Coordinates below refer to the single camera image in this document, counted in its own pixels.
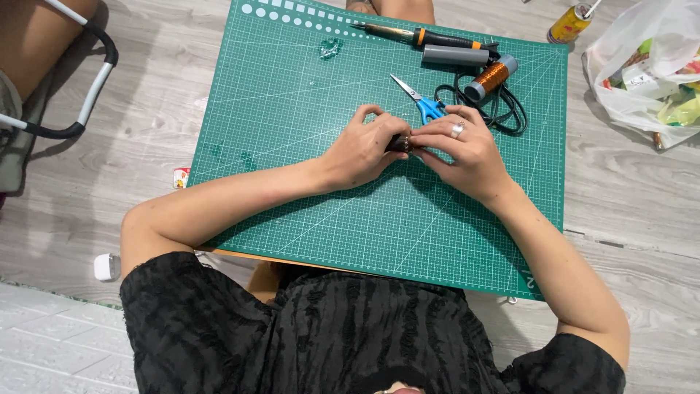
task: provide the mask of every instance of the green cutting mat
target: green cutting mat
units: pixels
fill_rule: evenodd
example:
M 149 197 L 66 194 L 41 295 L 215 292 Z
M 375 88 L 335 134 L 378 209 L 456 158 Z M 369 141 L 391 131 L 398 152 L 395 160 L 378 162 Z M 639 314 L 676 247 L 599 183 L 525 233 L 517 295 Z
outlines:
M 361 34 L 349 25 L 355 20 L 414 27 L 309 0 L 233 0 L 190 184 L 316 157 L 360 104 L 377 103 L 420 126 L 415 103 L 389 74 L 430 96 L 437 85 L 452 82 L 453 70 L 423 68 L 420 52 Z M 519 71 L 508 83 L 531 126 L 522 137 L 498 134 L 496 143 L 510 174 L 561 230 L 566 47 L 429 28 L 500 41 L 500 52 L 518 59 Z M 322 43 L 333 37 L 342 40 L 338 55 L 321 59 Z M 357 189 L 256 215 L 207 245 L 543 299 L 498 220 L 416 157 L 394 163 L 376 182 Z

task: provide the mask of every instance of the white plug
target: white plug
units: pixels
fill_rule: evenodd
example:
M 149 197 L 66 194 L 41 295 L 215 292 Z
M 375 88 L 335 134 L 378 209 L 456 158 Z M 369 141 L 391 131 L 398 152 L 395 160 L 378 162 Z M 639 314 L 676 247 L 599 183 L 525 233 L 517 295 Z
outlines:
M 119 279 L 122 271 L 122 261 L 113 253 L 101 254 L 94 258 L 94 276 L 102 282 L 113 282 Z

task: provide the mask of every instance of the hand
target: hand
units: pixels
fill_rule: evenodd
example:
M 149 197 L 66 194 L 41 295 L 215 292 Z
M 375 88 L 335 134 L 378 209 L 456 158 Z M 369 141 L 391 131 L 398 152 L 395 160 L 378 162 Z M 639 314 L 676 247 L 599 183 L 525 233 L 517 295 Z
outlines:
M 377 117 L 364 124 L 369 114 Z M 332 191 L 352 189 L 376 179 L 397 158 L 408 159 L 403 152 L 384 149 L 394 134 L 408 136 L 406 121 L 382 111 L 378 105 L 361 105 L 333 145 L 318 158 Z
M 413 154 L 444 182 L 492 209 L 499 197 L 519 186 L 506 171 L 494 137 L 479 112 L 463 105 L 449 105 L 445 110 L 450 115 L 413 130 L 411 142 L 417 147 L 439 149 L 452 156 L 454 162 L 448 164 L 425 149 L 415 149 Z M 464 131 L 452 138 L 452 127 L 460 122 L 464 122 Z

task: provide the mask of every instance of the blue scissors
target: blue scissors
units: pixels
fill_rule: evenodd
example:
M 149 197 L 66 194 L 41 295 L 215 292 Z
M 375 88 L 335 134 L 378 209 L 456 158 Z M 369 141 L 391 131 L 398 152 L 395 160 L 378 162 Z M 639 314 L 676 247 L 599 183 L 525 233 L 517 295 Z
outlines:
M 440 108 L 444 108 L 445 104 L 443 104 L 441 101 L 434 102 L 431 99 L 425 98 L 418 93 L 416 93 L 415 90 L 411 89 L 410 86 L 406 85 L 403 81 L 400 79 L 396 78 L 394 74 L 389 74 L 391 75 L 391 78 L 393 78 L 398 85 L 408 93 L 409 96 L 416 102 L 416 105 L 418 106 L 418 110 L 421 112 L 421 117 L 423 118 L 423 124 L 427 125 L 428 124 L 428 118 L 431 118 L 433 120 L 437 118 L 442 118 L 445 116 L 442 111 L 440 111 Z

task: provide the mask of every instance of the orange and black handle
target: orange and black handle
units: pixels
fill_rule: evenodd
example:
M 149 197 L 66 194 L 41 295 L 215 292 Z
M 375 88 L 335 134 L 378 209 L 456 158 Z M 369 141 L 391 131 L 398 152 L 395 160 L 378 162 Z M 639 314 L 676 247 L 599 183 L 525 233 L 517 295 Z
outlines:
M 482 44 L 478 41 L 463 39 L 461 37 L 447 36 L 445 34 L 433 33 L 423 27 L 416 27 L 413 32 L 413 45 L 422 47 L 426 44 L 452 46 L 457 48 L 487 49 L 495 51 L 498 43 Z

